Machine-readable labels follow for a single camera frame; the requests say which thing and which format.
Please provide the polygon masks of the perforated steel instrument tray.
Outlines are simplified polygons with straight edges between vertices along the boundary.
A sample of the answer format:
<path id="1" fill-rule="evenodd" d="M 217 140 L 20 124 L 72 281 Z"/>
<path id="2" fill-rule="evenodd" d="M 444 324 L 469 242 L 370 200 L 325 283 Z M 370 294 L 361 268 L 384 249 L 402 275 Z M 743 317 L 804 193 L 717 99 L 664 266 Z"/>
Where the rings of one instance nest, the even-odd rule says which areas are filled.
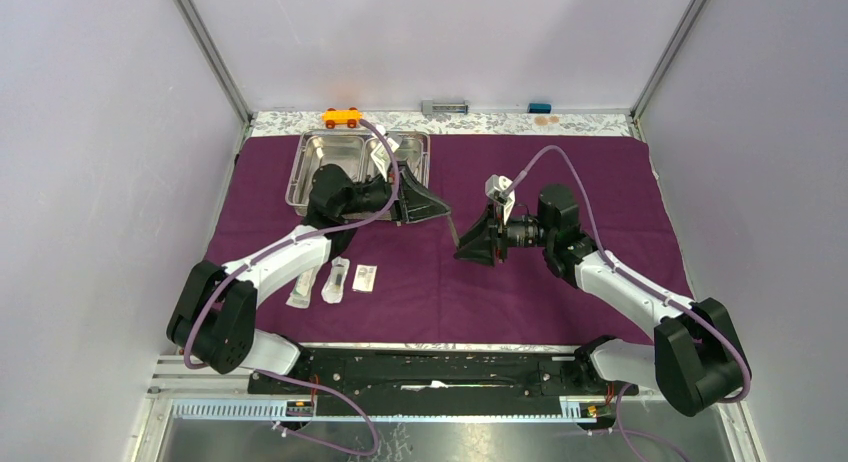
<path id="1" fill-rule="evenodd" d="M 397 159 L 406 162 L 416 179 L 428 186 L 430 135 L 419 131 L 390 131 L 388 136 L 399 143 L 395 150 Z M 339 166 L 354 182 L 377 177 L 379 171 L 370 153 L 378 144 L 378 139 L 364 129 L 321 129 L 303 133 L 294 158 L 286 203 L 294 208 L 297 215 L 304 216 L 313 175 L 325 165 Z"/>

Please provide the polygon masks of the small white sterile packet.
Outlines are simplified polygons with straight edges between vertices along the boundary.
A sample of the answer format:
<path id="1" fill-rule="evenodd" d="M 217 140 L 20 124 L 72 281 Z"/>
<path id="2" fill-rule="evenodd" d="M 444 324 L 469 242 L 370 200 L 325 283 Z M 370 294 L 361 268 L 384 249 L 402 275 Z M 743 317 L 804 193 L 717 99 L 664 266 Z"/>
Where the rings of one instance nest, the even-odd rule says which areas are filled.
<path id="1" fill-rule="evenodd" d="M 359 264 L 356 267 L 352 290 L 361 293 L 372 293 L 375 286 L 377 267 Z"/>

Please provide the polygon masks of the long white sterile packet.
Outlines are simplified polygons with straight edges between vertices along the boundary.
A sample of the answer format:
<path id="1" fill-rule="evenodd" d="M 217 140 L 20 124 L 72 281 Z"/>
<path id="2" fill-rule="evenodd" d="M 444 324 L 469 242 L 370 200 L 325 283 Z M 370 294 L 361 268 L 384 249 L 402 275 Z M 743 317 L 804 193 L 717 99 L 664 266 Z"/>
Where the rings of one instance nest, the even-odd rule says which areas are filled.
<path id="1" fill-rule="evenodd" d="M 318 271 L 319 267 L 312 267 L 297 277 L 286 301 L 287 306 L 296 309 L 306 309 L 310 306 L 312 290 Z"/>

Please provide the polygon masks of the steel scalpel handle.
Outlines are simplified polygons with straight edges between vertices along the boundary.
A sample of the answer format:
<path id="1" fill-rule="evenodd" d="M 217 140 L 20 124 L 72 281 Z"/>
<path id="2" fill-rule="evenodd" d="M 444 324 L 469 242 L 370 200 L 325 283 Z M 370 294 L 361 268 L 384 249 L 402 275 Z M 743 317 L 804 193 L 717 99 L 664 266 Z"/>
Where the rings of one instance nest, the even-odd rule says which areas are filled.
<path id="1" fill-rule="evenodd" d="M 457 232 L 456 225 L 455 225 L 453 218 L 451 216 L 447 217 L 447 223 L 448 223 L 448 227 L 449 227 L 449 231 L 450 231 L 450 234 L 451 234 L 451 239 L 452 239 L 454 248 L 457 249 L 460 245 L 460 237 L 459 237 L 459 234 Z"/>

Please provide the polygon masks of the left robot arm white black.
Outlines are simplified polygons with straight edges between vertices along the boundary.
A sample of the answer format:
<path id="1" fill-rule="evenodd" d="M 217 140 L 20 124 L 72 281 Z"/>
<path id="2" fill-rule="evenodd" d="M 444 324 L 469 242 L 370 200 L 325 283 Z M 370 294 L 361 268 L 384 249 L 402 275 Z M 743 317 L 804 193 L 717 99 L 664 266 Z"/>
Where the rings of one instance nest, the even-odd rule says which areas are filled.
<path id="1" fill-rule="evenodd" d="M 167 338 L 183 348 L 191 368 L 220 374 L 250 368 L 272 372 L 288 393 L 309 383 L 310 367 L 299 359 L 301 347 L 256 327 L 260 305 L 277 290 L 311 269 L 340 256 L 356 230 L 386 215 L 412 224 L 449 215 L 447 202 L 422 185 L 406 163 L 387 177 L 353 181 L 335 164 L 312 176 L 307 211 L 289 234 L 258 252 L 225 265 L 195 264 L 166 328 Z"/>

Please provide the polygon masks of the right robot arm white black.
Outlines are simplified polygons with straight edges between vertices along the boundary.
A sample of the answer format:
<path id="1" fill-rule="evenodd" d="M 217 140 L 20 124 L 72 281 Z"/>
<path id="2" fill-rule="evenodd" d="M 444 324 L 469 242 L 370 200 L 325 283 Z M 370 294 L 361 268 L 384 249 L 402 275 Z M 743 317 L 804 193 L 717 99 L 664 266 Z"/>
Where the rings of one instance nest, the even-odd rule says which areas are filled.
<path id="1" fill-rule="evenodd" d="M 650 339 L 637 344 L 601 336 L 580 346 L 573 368 L 579 389 L 597 394 L 611 382 L 650 388 L 685 416 L 747 395 L 751 369 L 721 302 L 696 302 L 668 290 L 603 249 L 582 229 L 580 204 L 568 187 L 544 187 L 536 213 L 514 217 L 509 180 L 494 182 L 481 217 L 459 238 L 455 258 L 495 266 L 512 248 L 538 248 L 553 276 L 605 302 Z"/>

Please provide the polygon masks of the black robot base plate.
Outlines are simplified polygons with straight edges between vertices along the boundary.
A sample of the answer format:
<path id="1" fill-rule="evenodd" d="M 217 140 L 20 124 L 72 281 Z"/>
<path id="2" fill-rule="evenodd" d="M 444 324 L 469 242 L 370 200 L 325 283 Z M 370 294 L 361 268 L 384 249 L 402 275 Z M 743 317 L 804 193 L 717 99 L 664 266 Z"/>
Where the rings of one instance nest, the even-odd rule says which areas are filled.
<path id="1" fill-rule="evenodd" d="M 610 408 L 619 393 L 638 392 L 635 384 L 602 380 L 581 353 L 308 348 L 289 376 L 306 385 L 256 374 L 249 379 L 248 392 L 302 396 L 310 402 L 322 396 L 338 399 L 312 389 L 317 383 L 357 405 L 378 398 L 427 398 L 431 393 L 450 398 L 561 397 L 584 404 L 593 417 Z"/>

